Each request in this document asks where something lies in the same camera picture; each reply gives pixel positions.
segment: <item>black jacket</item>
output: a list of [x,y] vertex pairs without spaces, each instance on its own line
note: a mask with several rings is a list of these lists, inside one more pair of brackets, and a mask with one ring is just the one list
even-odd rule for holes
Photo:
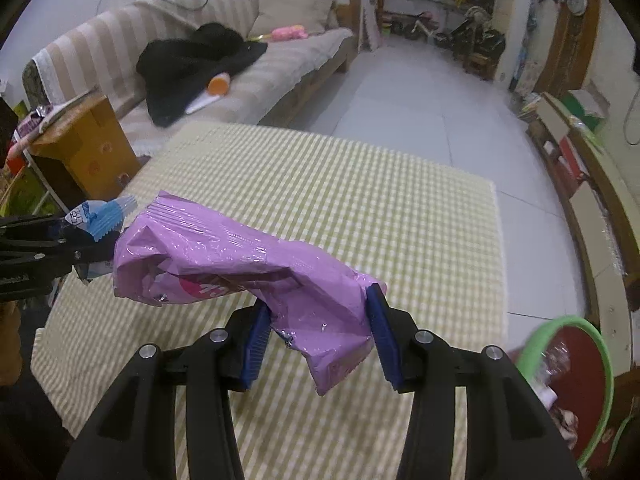
[[203,25],[186,40],[154,40],[136,65],[145,80],[146,107],[156,126],[170,126],[221,72],[242,72],[267,50],[219,23]]

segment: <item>purple plastic bag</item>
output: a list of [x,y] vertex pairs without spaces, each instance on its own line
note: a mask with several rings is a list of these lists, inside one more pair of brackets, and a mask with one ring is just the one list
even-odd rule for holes
[[287,241],[161,191],[120,236],[116,296],[151,305],[195,303],[248,290],[271,326],[301,352],[319,395],[373,348],[364,304],[379,283],[323,250]]

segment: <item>person's arm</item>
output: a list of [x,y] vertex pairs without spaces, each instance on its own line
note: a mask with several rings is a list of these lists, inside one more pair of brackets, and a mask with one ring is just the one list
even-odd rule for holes
[[14,384],[22,370],[20,310],[15,301],[0,303],[0,386]]

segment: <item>round clock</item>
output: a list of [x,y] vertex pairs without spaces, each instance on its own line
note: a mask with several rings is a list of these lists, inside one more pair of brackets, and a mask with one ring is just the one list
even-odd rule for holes
[[587,10],[587,0],[566,0],[566,4],[575,16],[581,16]]

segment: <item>sofa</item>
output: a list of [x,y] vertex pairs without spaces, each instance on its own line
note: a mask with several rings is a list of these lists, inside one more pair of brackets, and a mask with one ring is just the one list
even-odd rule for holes
[[[338,16],[348,15],[337,10]],[[152,40],[184,38],[209,22],[246,38],[257,17],[258,0],[136,0],[88,20],[39,51],[24,69],[24,88],[34,107],[99,86],[137,156],[153,156],[188,121],[286,126],[333,72],[348,69],[356,53],[348,28],[271,43],[232,80],[226,96],[169,128],[152,123],[145,86],[136,73],[140,53]]]

